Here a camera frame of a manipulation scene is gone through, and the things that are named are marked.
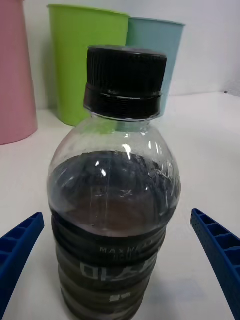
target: green cup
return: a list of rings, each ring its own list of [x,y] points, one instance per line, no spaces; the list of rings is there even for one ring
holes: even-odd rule
[[[125,46],[129,16],[74,5],[50,4],[57,106],[61,121],[76,126],[89,116],[83,107],[90,45]]]

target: plastic cup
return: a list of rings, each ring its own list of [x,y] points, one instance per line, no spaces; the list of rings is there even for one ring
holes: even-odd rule
[[[22,0],[0,0],[0,46],[0,145],[4,145],[38,129]]]
[[[129,16],[91,7],[50,4],[57,105],[61,121],[76,126],[89,113],[83,107],[90,45],[125,46]]]
[[[167,56],[161,89],[161,112],[165,112],[184,24],[145,18],[130,18],[126,45],[150,49]]]

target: white surface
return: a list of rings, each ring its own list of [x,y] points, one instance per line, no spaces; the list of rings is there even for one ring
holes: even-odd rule
[[[100,7],[127,12],[133,17],[184,23],[170,94],[218,92],[238,86],[239,0],[25,0],[30,62],[39,109],[55,106],[57,101],[48,3]]]
[[[169,98],[155,120],[177,159],[182,193],[135,320],[233,320],[190,226],[199,208],[240,236],[240,98],[209,93]],[[4,320],[73,319],[63,303],[46,180],[55,149],[70,131],[47,110],[26,140],[0,146],[0,237],[42,211],[46,227],[19,279]]]

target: white wall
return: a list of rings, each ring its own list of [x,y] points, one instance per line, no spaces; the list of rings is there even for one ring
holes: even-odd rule
[[[186,24],[171,95],[231,90],[240,80],[239,0],[25,0],[30,62],[39,109],[56,105],[48,3],[128,12]]]

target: black bottle cap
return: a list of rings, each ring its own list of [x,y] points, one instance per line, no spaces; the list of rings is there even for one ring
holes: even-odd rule
[[[84,107],[120,120],[144,120],[160,113],[167,57],[126,46],[90,46]]]

